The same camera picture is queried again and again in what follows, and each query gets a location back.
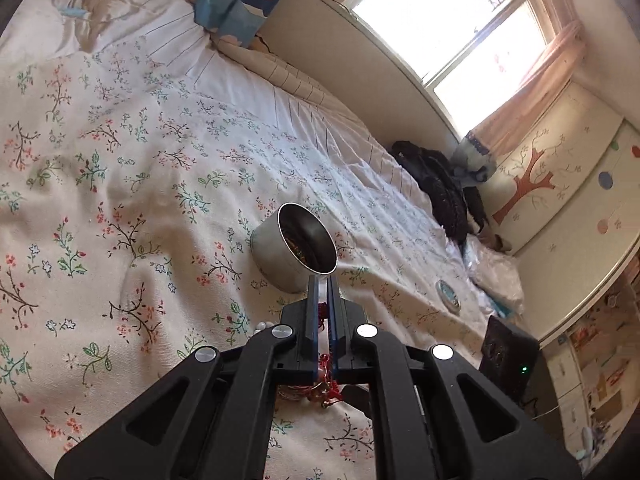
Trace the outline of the round silver metal tin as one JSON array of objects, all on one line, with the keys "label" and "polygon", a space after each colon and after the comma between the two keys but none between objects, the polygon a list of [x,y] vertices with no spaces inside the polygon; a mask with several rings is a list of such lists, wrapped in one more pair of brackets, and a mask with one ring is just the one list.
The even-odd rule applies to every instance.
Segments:
[{"label": "round silver metal tin", "polygon": [[311,276],[324,278],[337,267],[334,240],[307,208],[282,204],[250,234],[250,251],[260,273],[288,294],[304,292]]}]

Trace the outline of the black electronic box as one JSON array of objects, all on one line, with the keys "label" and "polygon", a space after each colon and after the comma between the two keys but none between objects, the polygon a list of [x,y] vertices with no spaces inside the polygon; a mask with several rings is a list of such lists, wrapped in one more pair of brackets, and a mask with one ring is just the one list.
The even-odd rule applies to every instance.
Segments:
[{"label": "black electronic box", "polygon": [[480,351],[480,372],[520,403],[538,359],[538,340],[503,318],[491,316]]}]

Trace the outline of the clear plastic bag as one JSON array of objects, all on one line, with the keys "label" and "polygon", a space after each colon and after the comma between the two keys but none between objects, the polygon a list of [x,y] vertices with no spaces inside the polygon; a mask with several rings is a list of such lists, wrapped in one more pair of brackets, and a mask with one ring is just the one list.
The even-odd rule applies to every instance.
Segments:
[{"label": "clear plastic bag", "polygon": [[524,290],[514,258],[486,247],[473,235],[466,238],[462,257],[469,277],[476,286],[500,306],[517,314],[524,313]]}]

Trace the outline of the cluttered white shelf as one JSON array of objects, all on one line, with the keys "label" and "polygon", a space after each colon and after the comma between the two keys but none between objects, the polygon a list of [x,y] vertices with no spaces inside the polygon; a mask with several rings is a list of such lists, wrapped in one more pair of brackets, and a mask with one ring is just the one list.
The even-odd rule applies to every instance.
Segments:
[{"label": "cluttered white shelf", "polygon": [[589,474],[639,404],[639,257],[567,330],[544,347],[564,444]]}]

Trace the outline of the black jacket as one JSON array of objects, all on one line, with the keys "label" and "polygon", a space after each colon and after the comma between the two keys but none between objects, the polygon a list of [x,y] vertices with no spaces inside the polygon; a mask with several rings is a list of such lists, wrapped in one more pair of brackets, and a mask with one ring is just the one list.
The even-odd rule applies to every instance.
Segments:
[{"label": "black jacket", "polygon": [[409,141],[396,141],[390,154],[428,196],[434,217],[450,240],[463,244],[472,233],[468,214],[480,229],[484,228],[488,219],[480,192],[474,186],[462,185],[444,154]]}]

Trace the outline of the floral bed sheet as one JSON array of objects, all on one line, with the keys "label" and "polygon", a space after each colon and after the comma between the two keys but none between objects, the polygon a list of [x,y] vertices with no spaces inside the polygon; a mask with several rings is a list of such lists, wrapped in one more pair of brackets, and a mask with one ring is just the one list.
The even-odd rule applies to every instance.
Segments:
[{"label": "floral bed sheet", "polygon": [[[196,348],[240,346],[278,317],[290,296],[250,254],[270,214],[191,223],[159,195],[116,210],[94,193],[62,200],[1,185],[1,407],[46,471]],[[372,323],[478,361],[487,299],[436,221],[371,232],[317,218],[336,245],[342,295]]]}]

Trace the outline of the tree mural wardrobe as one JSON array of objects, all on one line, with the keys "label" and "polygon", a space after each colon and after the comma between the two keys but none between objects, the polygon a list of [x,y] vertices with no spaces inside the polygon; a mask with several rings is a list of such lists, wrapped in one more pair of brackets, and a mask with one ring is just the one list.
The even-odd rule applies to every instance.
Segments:
[{"label": "tree mural wardrobe", "polygon": [[639,243],[639,133],[571,82],[480,194],[518,260],[524,323],[547,339]]}]

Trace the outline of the beige striped blanket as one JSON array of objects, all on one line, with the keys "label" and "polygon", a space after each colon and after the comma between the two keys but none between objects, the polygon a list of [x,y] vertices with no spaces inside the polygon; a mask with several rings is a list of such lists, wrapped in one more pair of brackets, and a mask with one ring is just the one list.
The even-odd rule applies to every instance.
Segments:
[{"label": "beige striped blanket", "polygon": [[319,81],[285,62],[277,55],[247,49],[222,40],[215,40],[214,45],[221,54],[270,82],[273,87],[308,104],[342,116],[364,128],[364,123],[342,101],[326,90]]}]

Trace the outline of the pink curtain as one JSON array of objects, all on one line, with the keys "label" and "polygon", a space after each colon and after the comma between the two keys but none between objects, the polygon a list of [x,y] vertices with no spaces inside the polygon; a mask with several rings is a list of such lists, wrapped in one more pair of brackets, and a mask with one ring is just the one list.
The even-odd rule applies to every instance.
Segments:
[{"label": "pink curtain", "polygon": [[524,77],[518,91],[462,139],[449,162],[464,186],[487,182],[570,82],[586,55],[582,23],[562,28]]}]

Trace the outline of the window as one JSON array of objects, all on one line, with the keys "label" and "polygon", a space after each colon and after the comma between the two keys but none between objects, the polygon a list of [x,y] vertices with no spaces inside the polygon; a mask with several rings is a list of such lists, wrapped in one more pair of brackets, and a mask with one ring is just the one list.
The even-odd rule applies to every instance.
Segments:
[{"label": "window", "polygon": [[548,46],[534,0],[346,0],[463,138],[510,99]]}]

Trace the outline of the white striped duvet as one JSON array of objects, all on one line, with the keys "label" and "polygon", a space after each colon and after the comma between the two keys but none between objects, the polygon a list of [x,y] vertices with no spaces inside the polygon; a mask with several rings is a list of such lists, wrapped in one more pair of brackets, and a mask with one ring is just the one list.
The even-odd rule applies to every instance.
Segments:
[{"label": "white striped duvet", "polygon": [[355,231],[435,222],[366,127],[221,54],[186,0],[24,0],[1,39],[1,185],[159,195],[191,223],[285,202]]}]

